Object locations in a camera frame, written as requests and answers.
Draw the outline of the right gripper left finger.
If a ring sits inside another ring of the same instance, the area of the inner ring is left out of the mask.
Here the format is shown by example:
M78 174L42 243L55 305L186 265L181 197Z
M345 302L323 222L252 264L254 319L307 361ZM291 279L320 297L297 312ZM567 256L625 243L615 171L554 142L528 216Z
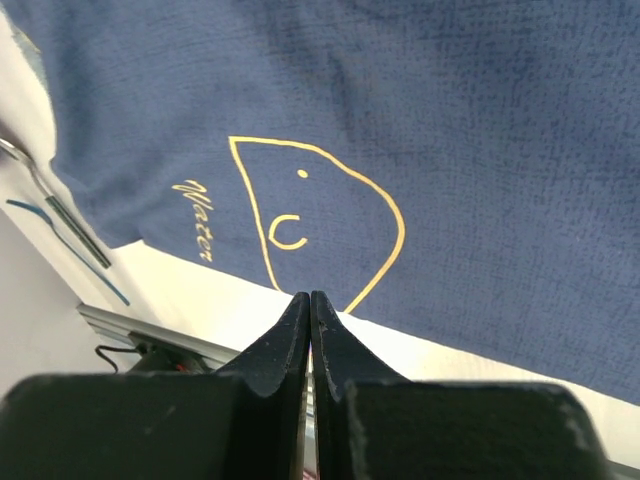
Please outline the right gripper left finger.
M37 375L1 403L5 479L289 479L301 470L310 299L211 373Z

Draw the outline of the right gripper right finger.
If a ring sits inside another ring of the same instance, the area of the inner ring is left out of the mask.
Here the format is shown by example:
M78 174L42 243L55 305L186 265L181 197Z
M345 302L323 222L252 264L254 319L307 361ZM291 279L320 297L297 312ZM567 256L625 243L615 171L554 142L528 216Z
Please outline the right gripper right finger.
M548 382L411 381L311 296L323 479L607 479L591 419Z

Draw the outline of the blue fish-print cloth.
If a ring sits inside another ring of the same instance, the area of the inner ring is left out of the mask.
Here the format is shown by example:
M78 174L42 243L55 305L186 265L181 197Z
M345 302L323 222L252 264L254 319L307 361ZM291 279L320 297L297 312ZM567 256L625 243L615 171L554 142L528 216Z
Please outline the blue fish-print cloth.
M109 247L638 401L637 2L5 7Z

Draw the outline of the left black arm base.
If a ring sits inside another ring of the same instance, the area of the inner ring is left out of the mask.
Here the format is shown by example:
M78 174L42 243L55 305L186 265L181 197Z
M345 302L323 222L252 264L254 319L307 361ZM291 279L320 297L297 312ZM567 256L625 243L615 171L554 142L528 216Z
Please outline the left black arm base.
M202 356L164 344L142 342L134 347L98 345L95 347L94 353L108 363L115 374L148 372L208 374L214 372L214 369L207 364ZM109 356L110 353L137 354L139 359L130 368L121 370Z

